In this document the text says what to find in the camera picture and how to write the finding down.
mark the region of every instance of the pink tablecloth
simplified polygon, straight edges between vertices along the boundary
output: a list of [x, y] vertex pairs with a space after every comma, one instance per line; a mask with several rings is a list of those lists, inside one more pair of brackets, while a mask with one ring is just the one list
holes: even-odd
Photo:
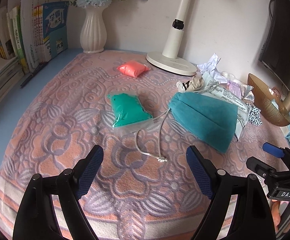
[[[169, 114], [160, 134], [167, 163], [141, 155], [133, 135], [115, 136], [106, 97], [111, 91], [136, 90], [145, 109], [158, 116], [177, 92], [176, 82], [188, 80], [155, 67], [136, 79], [116, 69], [144, 57], [118, 51], [79, 54], [31, 103], [15, 128], [0, 169], [0, 228], [9, 238], [31, 176], [58, 175], [95, 144], [104, 148], [104, 161], [80, 204], [100, 239], [190, 239], [209, 204], [185, 160], [190, 145], [232, 175], [250, 173], [245, 165], [250, 156], [277, 166], [262, 151], [262, 144], [285, 147], [287, 143], [280, 129], [264, 119], [261, 127], [248, 124], [240, 140], [233, 139], [227, 153], [220, 154]], [[157, 154], [158, 135], [157, 126], [141, 131], [140, 148]], [[62, 233], [70, 239], [58, 198], [53, 199]], [[234, 198], [221, 235], [226, 234], [233, 211]]]

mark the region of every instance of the blue gripper pad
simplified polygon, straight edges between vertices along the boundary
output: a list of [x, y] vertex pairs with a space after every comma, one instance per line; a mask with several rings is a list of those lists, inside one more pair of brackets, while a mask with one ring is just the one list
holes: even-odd
[[77, 184], [74, 195], [77, 200], [88, 193], [96, 173], [103, 162], [103, 158], [103, 148], [99, 145], [95, 145], [86, 158], [79, 160], [73, 168], [73, 177]]
[[212, 162], [204, 159], [195, 146], [187, 148], [186, 160], [201, 192], [209, 199], [213, 199], [215, 195], [213, 180], [216, 179], [217, 170]]
[[275, 156], [276, 158], [282, 158], [285, 156], [283, 149], [278, 148], [270, 143], [263, 144], [263, 151]]

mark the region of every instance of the blue table surface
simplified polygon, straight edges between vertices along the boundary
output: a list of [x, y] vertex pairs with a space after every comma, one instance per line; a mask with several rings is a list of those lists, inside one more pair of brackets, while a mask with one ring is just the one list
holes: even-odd
[[68, 49], [51, 60], [23, 89], [20, 85], [25, 77], [16, 84], [0, 103], [0, 166], [12, 133], [30, 103], [43, 87], [82, 49]]

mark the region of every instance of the blue book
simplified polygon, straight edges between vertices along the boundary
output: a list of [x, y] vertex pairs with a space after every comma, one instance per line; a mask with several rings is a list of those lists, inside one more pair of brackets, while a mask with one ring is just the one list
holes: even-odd
[[66, 20], [68, 1], [42, 4], [42, 34], [45, 62], [68, 48]]

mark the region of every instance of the green packet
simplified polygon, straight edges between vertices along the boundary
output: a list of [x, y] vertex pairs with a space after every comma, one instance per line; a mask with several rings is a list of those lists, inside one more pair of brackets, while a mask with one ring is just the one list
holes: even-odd
[[108, 98], [115, 115], [113, 129], [119, 134], [138, 131], [153, 122], [153, 116], [144, 110], [137, 95], [116, 93]]

